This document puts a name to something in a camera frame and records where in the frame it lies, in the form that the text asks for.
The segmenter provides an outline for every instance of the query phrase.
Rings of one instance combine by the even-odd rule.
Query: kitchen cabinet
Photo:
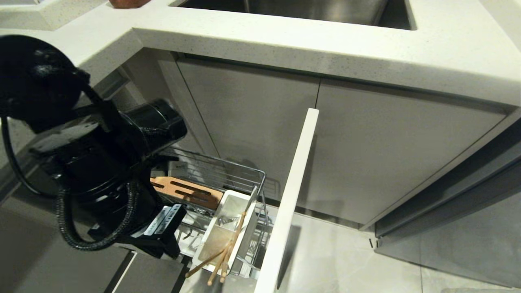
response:
[[[177,64],[220,157],[265,171],[265,195],[280,200],[319,79],[190,58]]]
[[[362,224],[410,196],[506,116],[461,98],[328,79],[316,108],[299,205]]]

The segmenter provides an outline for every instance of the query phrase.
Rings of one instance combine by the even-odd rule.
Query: black cable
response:
[[[32,184],[30,184],[25,175],[23,174],[22,169],[20,168],[20,165],[18,165],[18,161],[16,160],[15,153],[13,151],[13,144],[11,143],[11,136],[9,134],[9,124],[7,122],[7,117],[2,116],[2,138],[4,139],[4,149],[5,153],[7,155],[7,158],[9,159],[9,164],[11,165],[11,168],[13,169],[13,172],[16,175],[16,178],[24,185],[27,189],[29,189],[32,193],[36,194],[37,196],[48,198],[48,199],[54,199],[56,198],[55,195],[49,194],[43,191],[38,190],[36,187],[34,187]]]
[[[65,241],[73,248],[83,251],[94,251],[107,248],[114,244],[118,237],[125,231],[134,220],[135,209],[138,198],[137,183],[131,181],[127,183],[128,202],[127,210],[119,226],[107,237],[99,241],[85,241],[81,238],[72,221],[71,194],[66,189],[58,192],[56,201],[56,217],[58,218],[58,228]]]

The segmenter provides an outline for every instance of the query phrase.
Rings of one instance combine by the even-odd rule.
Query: tile floor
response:
[[[302,214],[293,217],[277,292],[283,293],[521,293],[375,254],[372,233]],[[181,292],[253,292],[256,280],[229,277],[208,288],[209,272],[187,279]]]

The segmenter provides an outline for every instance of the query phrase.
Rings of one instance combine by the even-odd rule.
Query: wooden knife block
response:
[[[211,210],[216,210],[222,198],[222,192],[194,184],[175,177],[150,178],[150,183],[157,192],[179,200],[191,202]]]

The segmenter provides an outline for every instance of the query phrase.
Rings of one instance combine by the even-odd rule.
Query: gray cabinet door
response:
[[[266,196],[280,200],[319,79],[188,58],[178,65],[220,157],[265,171]]]
[[[309,186],[299,205],[362,224],[505,117],[476,102],[325,79],[317,109]]]

